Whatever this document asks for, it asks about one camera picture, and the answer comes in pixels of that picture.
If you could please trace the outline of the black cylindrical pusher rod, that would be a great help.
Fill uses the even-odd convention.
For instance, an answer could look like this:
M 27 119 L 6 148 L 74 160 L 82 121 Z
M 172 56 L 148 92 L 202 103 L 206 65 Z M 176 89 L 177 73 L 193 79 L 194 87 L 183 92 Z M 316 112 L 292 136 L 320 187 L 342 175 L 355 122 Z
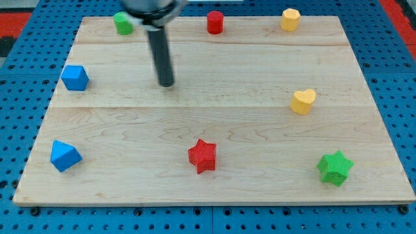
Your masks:
M 174 72 L 172 69 L 166 29 L 162 27 L 156 31 L 148 31 L 147 35 L 158 83 L 162 87 L 171 87 L 174 84 Z

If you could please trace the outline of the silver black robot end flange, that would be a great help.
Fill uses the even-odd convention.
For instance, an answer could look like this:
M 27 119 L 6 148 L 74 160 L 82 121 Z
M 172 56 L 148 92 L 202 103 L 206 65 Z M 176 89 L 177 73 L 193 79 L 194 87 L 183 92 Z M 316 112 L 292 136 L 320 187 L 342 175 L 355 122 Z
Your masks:
M 187 5 L 187 0 L 120 0 L 133 25 L 157 31 L 173 21 Z

